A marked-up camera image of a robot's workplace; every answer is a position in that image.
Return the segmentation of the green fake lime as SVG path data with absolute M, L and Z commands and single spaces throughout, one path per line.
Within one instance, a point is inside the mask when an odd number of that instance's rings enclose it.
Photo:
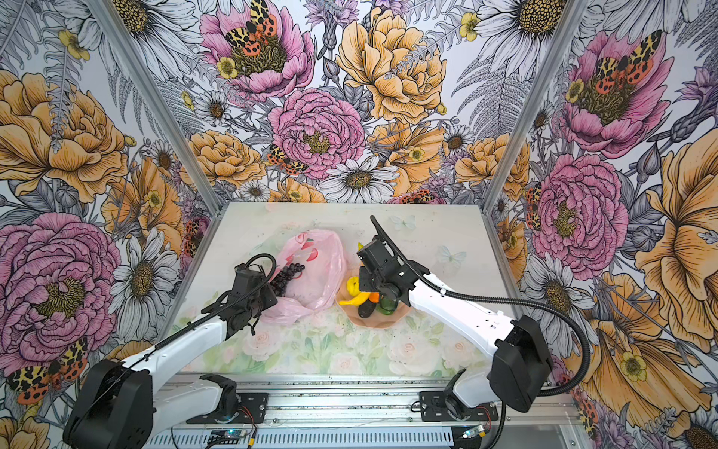
M 395 299 L 387 299 L 387 297 L 380 297 L 380 300 L 376 306 L 375 311 L 383 315 L 392 315 L 398 309 L 398 301 Z

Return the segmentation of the yellow fake fruit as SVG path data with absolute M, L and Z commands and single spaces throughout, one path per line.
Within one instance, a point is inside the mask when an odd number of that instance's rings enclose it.
M 359 307 L 359 306 L 363 305 L 365 302 L 369 301 L 370 297 L 371 297 L 371 293 L 360 292 L 357 296 L 353 297 L 350 300 L 341 300 L 338 303 L 338 305 Z

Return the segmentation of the dark fake avocado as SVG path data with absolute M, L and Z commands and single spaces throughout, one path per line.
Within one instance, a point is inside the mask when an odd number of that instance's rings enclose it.
M 376 303 L 372 303 L 370 300 L 364 302 L 357 308 L 358 316 L 362 319 L 368 319 L 376 310 Z

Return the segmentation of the pink flower-shaped bowl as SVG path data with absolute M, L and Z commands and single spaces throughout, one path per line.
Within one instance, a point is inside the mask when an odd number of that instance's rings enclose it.
M 399 323 L 411 310 L 406 304 L 400 302 L 394 312 L 387 312 L 381 308 L 381 303 L 367 299 L 362 305 L 353 305 L 357 287 L 350 286 L 359 275 L 359 268 L 350 269 L 336 296 L 336 303 L 347 315 L 350 321 L 359 327 L 369 329 L 388 329 Z

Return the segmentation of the pink plastic bag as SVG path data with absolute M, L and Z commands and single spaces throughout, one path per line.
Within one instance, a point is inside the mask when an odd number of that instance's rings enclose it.
M 347 271 L 340 236 L 331 230 L 312 229 L 293 235 L 277 255 L 278 269 L 297 264 L 304 269 L 289 280 L 278 303 L 263 312 L 273 325 L 296 321 L 330 308 Z

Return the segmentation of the yellow fake lemon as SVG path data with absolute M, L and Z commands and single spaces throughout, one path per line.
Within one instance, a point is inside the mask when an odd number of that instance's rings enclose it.
M 353 276 L 348 279 L 346 284 L 347 292 L 351 297 L 357 297 L 361 290 L 359 288 L 359 277 Z

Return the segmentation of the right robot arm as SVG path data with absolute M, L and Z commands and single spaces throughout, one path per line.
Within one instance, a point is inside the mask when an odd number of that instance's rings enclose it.
M 454 297 L 454 290 L 410 260 L 402 262 L 376 238 L 357 252 L 359 285 L 394 304 L 404 303 L 457 332 L 488 359 L 477 370 L 462 369 L 444 389 L 443 409 L 464 420 L 471 409 L 490 402 L 526 413 L 553 369 L 539 324 L 514 319 L 476 301 Z

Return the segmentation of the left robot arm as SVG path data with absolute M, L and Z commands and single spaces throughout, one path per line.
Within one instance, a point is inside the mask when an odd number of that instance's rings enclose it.
M 235 280 L 201 316 L 147 350 L 90 368 L 63 432 L 72 448 L 141 448 L 154 435 L 198 416 L 232 420 L 240 409 L 237 384 L 204 374 L 173 390 L 165 388 L 200 355 L 239 331 L 256 326 L 277 303 L 273 274 L 241 264 Z

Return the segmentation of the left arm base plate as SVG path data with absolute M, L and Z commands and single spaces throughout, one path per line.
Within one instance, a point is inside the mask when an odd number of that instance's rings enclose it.
M 217 410 L 198 415 L 186 421 L 188 425 L 263 424 L 267 412 L 269 394 L 239 393 L 229 405 L 220 405 Z

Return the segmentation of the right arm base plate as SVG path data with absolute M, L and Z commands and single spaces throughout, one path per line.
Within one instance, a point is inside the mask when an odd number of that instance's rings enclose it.
M 494 404 L 469 408 L 443 391 L 421 391 L 411 404 L 413 413 L 420 413 L 423 422 L 495 422 L 499 412 Z

